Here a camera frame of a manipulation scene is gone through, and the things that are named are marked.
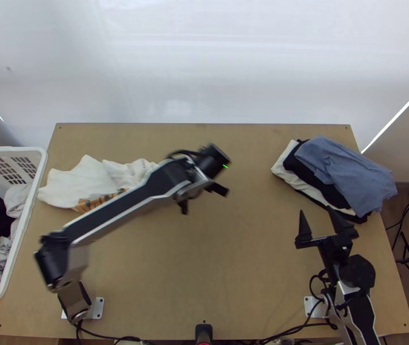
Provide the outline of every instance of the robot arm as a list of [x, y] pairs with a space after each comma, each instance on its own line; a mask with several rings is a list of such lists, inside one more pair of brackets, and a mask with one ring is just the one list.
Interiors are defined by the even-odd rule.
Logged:
[[[375, 269], [361, 255], [350, 255], [353, 239], [359, 237], [352, 224], [328, 207], [335, 235], [313, 239], [308, 222], [300, 211], [297, 249], [318, 247], [325, 265], [328, 282], [318, 296], [322, 303], [312, 317], [329, 318], [338, 329], [346, 345], [380, 345], [375, 332], [375, 313], [369, 297], [375, 284]], [[309, 296], [305, 310], [309, 312], [318, 300]]]
[[62, 230], [43, 236], [35, 258], [69, 322], [77, 324], [83, 320], [91, 306], [80, 280], [88, 266], [92, 242], [159, 206], [178, 204], [187, 214], [187, 201], [198, 197], [203, 189], [225, 196], [228, 189], [213, 179], [229, 163], [230, 159], [213, 144], [199, 152], [176, 151], [138, 187], [67, 223]]

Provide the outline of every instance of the stack of clothes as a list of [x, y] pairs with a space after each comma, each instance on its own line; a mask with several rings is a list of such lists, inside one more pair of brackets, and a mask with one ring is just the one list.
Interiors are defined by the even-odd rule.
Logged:
[[391, 170], [323, 136], [291, 140], [272, 172], [317, 205], [362, 224], [398, 191]]

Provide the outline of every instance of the white towel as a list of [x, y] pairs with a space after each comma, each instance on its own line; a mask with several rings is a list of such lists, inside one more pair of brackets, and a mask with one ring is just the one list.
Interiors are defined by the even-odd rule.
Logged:
[[104, 165], [85, 155], [71, 171], [51, 169], [47, 185], [39, 188], [37, 199], [55, 207], [73, 208], [80, 199], [92, 199], [117, 190]]
[[158, 167], [157, 163], [149, 162], [144, 158], [136, 159], [133, 163], [128, 164], [103, 160], [102, 164], [119, 189], [131, 189], [138, 186], [152, 170]]
[[37, 198], [52, 206], [71, 208], [80, 200], [94, 200], [121, 189], [138, 186], [158, 164], [146, 159], [119, 164], [109, 160], [102, 163], [85, 155], [71, 171], [51, 169], [47, 185], [38, 190]]
[[289, 145], [287, 145], [284, 152], [281, 154], [281, 156], [278, 158], [276, 163], [273, 165], [272, 173], [274, 173], [276, 176], [285, 180], [292, 188], [296, 190], [301, 190], [302, 192], [307, 194], [309, 197], [322, 203], [324, 206], [331, 206], [331, 208], [333, 208], [334, 210], [340, 211], [345, 214], [349, 214], [350, 216], [355, 216], [356, 213], [353, 209], [339, 209], [335, 207], [334, 205], [328, 203], [328, 201], [324, 198], [323, 194], [321, 193], [319, 189], [313, 186], [310, 186], [308, 183], [300, 179], [292, 171], [286, 170], [284, 168], [283, 166], [284, 160], [287, 158], [287, 156], [291, 153], [291, 151], [297, 145], [298, 145], [297, 141], [291, 140], [289, 142]]

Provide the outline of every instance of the light blue shirt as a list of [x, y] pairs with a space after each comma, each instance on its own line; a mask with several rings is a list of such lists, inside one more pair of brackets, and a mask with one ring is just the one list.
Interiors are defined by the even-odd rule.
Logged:
[[294, 156], [324, 184], [335, 185], [358, 217], [380, 212], [398, 191], [391, 170], [323, 136], [304, 143]]

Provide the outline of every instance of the white folded clothing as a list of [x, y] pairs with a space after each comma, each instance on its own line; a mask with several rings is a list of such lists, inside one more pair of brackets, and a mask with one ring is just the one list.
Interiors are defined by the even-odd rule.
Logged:
[[340, 211], [344, 214], [349, 214], [350, 216], [356, 216], [356, 212], [353, 209], [339, 209], [335, 207], [334, 205], [330, 204], [323, 196], [321, 191], [308, 183], [306, 183], [304, 180], [300, 179], [296, 174], [294, 174], [292, 171], [286, 170], [283, 166], [284, 160], [287, 158], [287, 156], [291, 153], [291, 151], [298, 145], [298, 142], [295, 140], [291, 140], [289, 142], [289, 145], [287, 145], [286, 149], [284, 152], [280, 155], [276, 163], [272, 167], [272, 173], [274, 173], [276, 176], [282, 178], [284, 181], [286, 181], [292, 188], [296, 190], [300, 190], [303, 193], [307, 194], [309, 197], [312, 199], [319, 201], [322, 203], [324, 206], [330, 206], [336, 211]]

